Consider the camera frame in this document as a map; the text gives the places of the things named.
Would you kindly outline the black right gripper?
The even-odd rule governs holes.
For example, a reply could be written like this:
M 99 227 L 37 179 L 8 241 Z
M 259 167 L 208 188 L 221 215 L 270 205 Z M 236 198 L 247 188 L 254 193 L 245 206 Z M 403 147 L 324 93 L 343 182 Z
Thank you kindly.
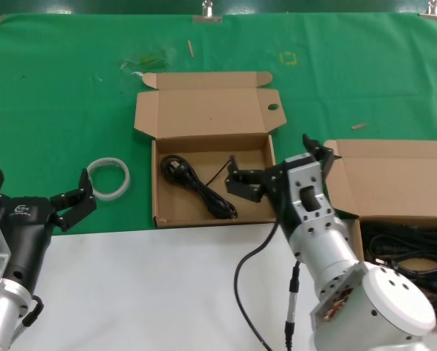
M 307 152 L 321 164 L 322 177 L 326 178 L 339 157 L 332 148 L 309 138 L 307 134 L 303 134 L 302 141 Z M 302 223 L 291 200 L 288 179 L 290 169 L 288 162 L 281 162 L 264 170 L 240 170 L 235 157 L 230 156 L 228 176 L 225 179 L 226 190 L 232 195 L 254 203 L 261 202 L 267 196 L 286 238 L 290 238 Z

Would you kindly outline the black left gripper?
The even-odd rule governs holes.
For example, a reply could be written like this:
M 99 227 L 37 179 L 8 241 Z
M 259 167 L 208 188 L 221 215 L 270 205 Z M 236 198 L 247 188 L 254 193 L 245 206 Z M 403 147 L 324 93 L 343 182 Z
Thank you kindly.
M 0 169 L 0 189 L 4 174 Z M 86 168 L 78 188 L 46 197 L 8 197 L 0 194 L 4 209 L 0 228 L 10 249 L 4 278 L 34 292 L 55 225 L 68 231 L 97 209 L 94 190 Z

